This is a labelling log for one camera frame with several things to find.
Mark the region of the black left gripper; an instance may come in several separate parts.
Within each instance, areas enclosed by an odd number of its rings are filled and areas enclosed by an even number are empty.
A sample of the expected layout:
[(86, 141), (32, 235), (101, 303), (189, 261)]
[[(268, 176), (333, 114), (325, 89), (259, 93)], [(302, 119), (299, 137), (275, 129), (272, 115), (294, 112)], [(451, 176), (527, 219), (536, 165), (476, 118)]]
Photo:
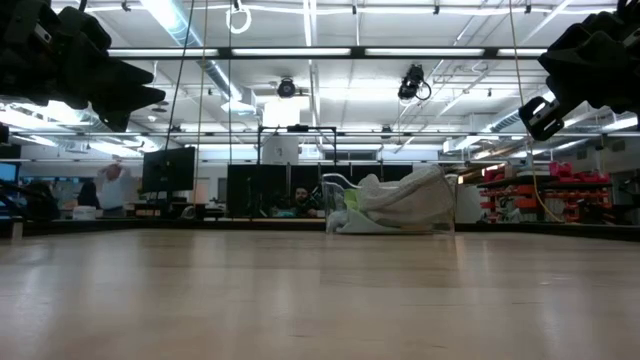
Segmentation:
[(152, 73), (109, 54), (112, 38), (85, 12), (86, 3), (55, 12), (51, 0), (0, 0), (0, 96), (83, 109), (83, 71), (95, 84), (124, 86), (100, 90), (89, 102), (111, 131), (125, 132), (133, 112), (162, 102), (166, 93), (143, 86)]

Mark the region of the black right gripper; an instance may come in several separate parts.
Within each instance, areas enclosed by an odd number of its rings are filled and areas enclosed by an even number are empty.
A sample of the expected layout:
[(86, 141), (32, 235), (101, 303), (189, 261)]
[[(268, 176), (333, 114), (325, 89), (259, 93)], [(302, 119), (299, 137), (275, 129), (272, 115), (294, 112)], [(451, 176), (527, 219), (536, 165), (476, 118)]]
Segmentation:
[(538, 96), (518, 114), (537, 141), (564, 128), (583, 102), (616, 114), (640, 114), (640, 0), (618, 0), (613, 12), (590, 14), (539, 56), (552, 101)]

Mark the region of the grey microfiber towel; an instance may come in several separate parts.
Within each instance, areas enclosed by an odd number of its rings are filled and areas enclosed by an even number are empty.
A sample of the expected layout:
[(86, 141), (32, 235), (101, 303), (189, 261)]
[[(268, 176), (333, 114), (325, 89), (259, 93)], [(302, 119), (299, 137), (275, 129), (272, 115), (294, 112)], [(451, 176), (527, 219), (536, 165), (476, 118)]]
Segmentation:
[(370, 174), (360, 181), (356, 198), (359, 210), (383, 226), (448, 223), (454, 218), (454, 191), (435, 164), (398, 181), (380, 182)]

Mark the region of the clear plastic bin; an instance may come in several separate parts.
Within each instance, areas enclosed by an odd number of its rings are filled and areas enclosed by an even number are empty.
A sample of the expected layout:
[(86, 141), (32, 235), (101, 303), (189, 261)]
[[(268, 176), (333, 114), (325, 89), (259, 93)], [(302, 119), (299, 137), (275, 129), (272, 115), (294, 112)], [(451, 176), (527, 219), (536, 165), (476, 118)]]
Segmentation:
[[(452, 174), (445, 174), (447, 180), (449, 181), (452, 190), (454, 191), (455, 197), (455, 206), (454, 206), (454, 218), (448, 223), (435, 223), (428, 224), (432, 225), (434, 230), (431, 233), (425, 234), (433, 234), (433, 233), (453, 233), (455, 231), (455, 216), (456, 216), (456, 195), (457, 195), (457, 180), (458, 177)], [(325, 223), (326, 217), (335, 211), (347, 210), (344, 204), (344, 191), (346, 189), (358, 189), (359, 183), (354, 185), (346, 180), (343, 176), (337, 173), (326, 174), (322, 178), (322, 187), (323, 187), (323, 197), (324, 197), (324, 205), (325, 205)]]

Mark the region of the green microfiber towel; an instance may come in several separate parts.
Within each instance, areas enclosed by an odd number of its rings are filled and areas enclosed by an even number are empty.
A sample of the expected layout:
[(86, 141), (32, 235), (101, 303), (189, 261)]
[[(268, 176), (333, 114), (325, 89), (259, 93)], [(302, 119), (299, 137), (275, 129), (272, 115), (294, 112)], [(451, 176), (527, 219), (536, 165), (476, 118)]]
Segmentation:
[(367, 213), (360, 208), (358, 200), (359, 190), (352, 188), (344, 191), (344, 204), (347, 208), (347, 221), (353, 222), (357, 218), (363, 218), (371, 221)]

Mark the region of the black monitor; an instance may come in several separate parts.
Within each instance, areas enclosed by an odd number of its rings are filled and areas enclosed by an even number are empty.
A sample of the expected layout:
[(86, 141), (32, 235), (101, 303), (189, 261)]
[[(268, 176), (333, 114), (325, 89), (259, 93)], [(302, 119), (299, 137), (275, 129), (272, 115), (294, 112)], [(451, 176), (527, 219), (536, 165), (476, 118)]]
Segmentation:
[(142, 191), (190, 191), (194, 187), (195, 148), (165, 149), (143, 157)]

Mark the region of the person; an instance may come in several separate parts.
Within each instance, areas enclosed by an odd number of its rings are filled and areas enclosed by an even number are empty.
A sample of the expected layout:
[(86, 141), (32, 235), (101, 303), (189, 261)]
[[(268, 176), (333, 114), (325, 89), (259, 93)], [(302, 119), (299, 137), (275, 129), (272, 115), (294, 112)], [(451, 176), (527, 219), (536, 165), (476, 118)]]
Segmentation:
[(82, 184), (77, 197), (78, 206), (87, 206), (100, 209), (100, 202), (97, 196), (97, 187), (93, 181), (86, 181)]
[(32, 182), (25, 187), (26, 211), (33, 221), (49, 222), (60, 217), (57, 200), (48, 184)]
[(293, 211), (296, 217), (317, 218), (318, 201), (304, 187), (297, 187), (293, 197)]
[(121, 163), (113, 163), (97, 173), (101, 183), (98, 195), (105, 218), (120, 218), (126, 214), (125, 205), (131, 193), (133, 177), (130, 170)]

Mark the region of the red storage bins shelf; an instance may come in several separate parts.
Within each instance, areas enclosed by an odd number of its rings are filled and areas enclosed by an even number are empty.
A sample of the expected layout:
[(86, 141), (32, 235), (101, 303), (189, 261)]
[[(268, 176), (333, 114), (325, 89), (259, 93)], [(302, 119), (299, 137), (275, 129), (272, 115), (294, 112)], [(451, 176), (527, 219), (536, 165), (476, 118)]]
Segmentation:
[(611, 224), (611, 180), (553, 161), (541, 168), (508, 165), (483, 172), (482, 223)]

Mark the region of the black partition panels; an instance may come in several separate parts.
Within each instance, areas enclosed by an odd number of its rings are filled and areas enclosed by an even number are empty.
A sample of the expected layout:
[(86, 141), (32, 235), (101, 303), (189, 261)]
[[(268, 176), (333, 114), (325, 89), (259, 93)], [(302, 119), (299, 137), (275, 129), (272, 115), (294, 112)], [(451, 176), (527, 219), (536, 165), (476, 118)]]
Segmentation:
[(356, 185), (374, 174), (382, 182), (397, 181), (413, 171), (411, 165), (312, 164), (231, 165), (227, 174), (227, 213), (231, 217), (296, 217), (294, 191), (306, 188), (324, 210), (322, 176), (337, 173)]

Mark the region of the white box appliance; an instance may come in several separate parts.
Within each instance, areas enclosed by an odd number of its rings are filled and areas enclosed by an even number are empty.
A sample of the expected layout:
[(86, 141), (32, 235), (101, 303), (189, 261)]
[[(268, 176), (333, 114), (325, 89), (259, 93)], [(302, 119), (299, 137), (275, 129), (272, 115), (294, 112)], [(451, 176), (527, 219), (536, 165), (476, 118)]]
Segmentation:
[(268, 165), (297, 165), (299, 162), (299, 138), (273, 136), (262, 146), (261, 162)]

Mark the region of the black ceiling-mounted device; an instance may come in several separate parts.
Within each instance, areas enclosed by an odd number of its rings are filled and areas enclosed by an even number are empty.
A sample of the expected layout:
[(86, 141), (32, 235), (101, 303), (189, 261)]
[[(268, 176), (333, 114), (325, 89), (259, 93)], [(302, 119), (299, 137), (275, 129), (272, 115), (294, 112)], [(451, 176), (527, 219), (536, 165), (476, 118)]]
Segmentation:
[(428, 100), (432, 89), (425, 80), (423, 68), (420, 64), (412, 64), (401, 80), (397, 96), (402, 101), (418, 99)]

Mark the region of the black overhead beam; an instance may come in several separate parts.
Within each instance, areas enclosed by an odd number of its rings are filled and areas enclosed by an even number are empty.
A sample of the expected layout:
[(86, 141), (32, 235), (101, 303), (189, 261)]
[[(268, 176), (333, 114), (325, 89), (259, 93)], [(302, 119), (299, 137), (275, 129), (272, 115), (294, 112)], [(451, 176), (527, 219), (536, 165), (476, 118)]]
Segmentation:
[(222, 47), (222, 48), (113, 48), (109, 55), (122, 60), (249, 60), (249, 59), (425, 59), (535, 60), (545, 48), (524, 47)]

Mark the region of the silver ventilation duct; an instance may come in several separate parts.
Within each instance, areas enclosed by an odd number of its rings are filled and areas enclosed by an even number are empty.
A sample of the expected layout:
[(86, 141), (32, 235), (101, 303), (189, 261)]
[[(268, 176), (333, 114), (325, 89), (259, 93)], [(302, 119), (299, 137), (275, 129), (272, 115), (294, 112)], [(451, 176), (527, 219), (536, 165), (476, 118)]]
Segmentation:
[[(201, 34), (193, 27), (194, 16), (186, 10), (182, 0), (140, 0), (140, 2), (177, 45), (187, 48), (204, 46)], [(257, 113), (254, 95), (235, 85), (216, 61), (199, 58), (196, 63), (221, 94), (225, 101), (222, 105), (225, 112), (238, 115)]]
[[(616, 114), (608, 107), (595, 109), (587, 102), (583, 102), (563, 118), (564, 131), (608, 133), (615, 131), (634, 131), (637, 129), (638, 119), (633, 113)], [(501, 113), (482, 132), (520, 132), (523, 122), (518, 110)]]
[(38, 106), (0, 100), (0, 123), (9, 127), (16, 140), (70, 152), (105, 150), (129, 156), (158, 149), (157, 142), (141, 131), (112, 130), (91, 109), (74, 110), (59, 101)]

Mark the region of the black metal table frame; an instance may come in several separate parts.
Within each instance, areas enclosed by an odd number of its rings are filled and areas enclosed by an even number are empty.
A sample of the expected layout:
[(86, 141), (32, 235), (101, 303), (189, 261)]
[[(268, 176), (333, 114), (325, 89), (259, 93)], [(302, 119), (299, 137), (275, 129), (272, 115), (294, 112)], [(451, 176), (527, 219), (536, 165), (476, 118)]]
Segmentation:
[[(90, 232), (138, 229), (170, 230), (239, 230), (239, 231), (311, 231), (323, 232), (322, 221), (303, 219), (278, 221), (186, 221), (153, 219), (102, 219), (88, 221), (58, 220), (53, 222), (25, 222), (21, 219), (0, 219), (0, 242), (8, 242), (17, 233), (20, 238)], [(640, 243), (640, 226), (584, 225), (584, 224), (464, 224), (455, 225), (457, 233), (531, 233), (539, 235), (571, 236)]]

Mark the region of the black metal rack frame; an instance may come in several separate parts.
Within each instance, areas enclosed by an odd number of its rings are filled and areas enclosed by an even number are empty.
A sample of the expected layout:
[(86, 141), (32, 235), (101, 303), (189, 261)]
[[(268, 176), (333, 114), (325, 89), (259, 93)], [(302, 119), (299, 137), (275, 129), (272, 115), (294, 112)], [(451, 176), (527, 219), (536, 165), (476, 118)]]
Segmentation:
[(336, 127), (331, 126), (308, 126), (308, 125), (288, 125), (288, 126), (259, 126), (257, 130), (256, 163), (262, 165), (261, 153), (262, 146), (266, 140), (273, 136), (294, 136), (299, 138), (299, 161), (300, 161), (300, 139), (304, 137), (312, 137), (315, 139), (323, 139), (333, 146), (333, 153), (337, 154), (337, 137), (338, 131)]

